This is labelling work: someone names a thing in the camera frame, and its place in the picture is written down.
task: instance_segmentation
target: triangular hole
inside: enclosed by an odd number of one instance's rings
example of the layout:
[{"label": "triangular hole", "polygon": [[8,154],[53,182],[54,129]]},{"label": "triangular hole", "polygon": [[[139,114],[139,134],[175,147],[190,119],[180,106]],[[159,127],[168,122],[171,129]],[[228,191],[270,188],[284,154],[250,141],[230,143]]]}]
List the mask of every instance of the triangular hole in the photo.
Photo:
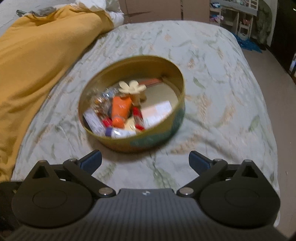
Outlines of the triangular hole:
[{"label": "triangular hole", "polygon": [[33,179],[44,178],[44,177],[49,177],[49,174],[46,171],[45,166],[40,166],[40,167],[38,167],[37,171],[35,172]]},{"label": "triangular hole", "polygon": [[244,169],[244,172],[242,173],[243,177],[253,177],[253,178],[258,178],[256,172],[251,166],[246,166]]}]

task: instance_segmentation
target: blue cloth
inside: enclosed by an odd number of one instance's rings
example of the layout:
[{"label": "blue cloth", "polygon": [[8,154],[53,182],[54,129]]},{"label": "blue cloth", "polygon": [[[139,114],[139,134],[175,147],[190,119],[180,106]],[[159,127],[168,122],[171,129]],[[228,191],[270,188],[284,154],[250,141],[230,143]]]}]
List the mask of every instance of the blue cloth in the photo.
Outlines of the blue cloth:
[{"label": "blue cloth", "polygon": [[242,40],[236,34],[233,34],[233,35],[236,37],[237,42],[239,43],[239,45],[240,45],[240,47],[242,49],[247,49],[247,50],[250,50],[250,51],[255,50],[255,51],[259,52],[259,53],[262,53],[261,49],[254,42],[250,41],[249,39]]}]

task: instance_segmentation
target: purple cap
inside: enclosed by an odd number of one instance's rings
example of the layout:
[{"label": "purple cap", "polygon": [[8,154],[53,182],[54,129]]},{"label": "purple cap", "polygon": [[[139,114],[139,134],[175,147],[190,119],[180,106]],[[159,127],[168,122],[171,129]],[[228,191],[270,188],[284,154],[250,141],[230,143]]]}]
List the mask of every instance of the purple cap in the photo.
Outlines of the purple cap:
[{"label": "purple cap", "polygon": [[106,128],[106,132],[105,132],[105,136],[110,137],[111,133],[112,133],[112,129],[111,127]]}]

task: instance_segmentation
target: yellow bowl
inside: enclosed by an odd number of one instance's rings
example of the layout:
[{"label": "yellow bowl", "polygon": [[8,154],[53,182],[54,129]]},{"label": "yellow bowl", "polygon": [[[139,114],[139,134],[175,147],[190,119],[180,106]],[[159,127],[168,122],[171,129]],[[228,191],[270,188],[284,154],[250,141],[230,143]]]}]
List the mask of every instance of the yellow bowl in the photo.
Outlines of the yellow bowl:
[{"label": "yellow bowl", "polygon": [[[90,107],[92,90],[104,90],[121,80],[166,77],[165,83],[175,92],[178,103],[161,123],[136,136],[124,139],[100,137],[91,132],[83,120],[83,113]],[[79,120],[84,129],[103,145],[120,152],[139,152],[155,147],[170,138],[180,127],[185,113],[184,78],[176,65],[157,56],[135,56],[118,61],[94,76],[83,89],[78,105]]]}]

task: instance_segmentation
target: orange cap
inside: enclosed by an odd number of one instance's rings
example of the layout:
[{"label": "orange cap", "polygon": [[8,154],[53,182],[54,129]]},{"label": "orange cap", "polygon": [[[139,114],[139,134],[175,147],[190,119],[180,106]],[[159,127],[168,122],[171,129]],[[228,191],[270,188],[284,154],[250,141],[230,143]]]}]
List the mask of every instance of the orange cap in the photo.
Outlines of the orange cap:
[{"label": "orange cap", "polygon": [[115,117],[112,121],[114,127],[124,128],[124,121],[121,117]]}]

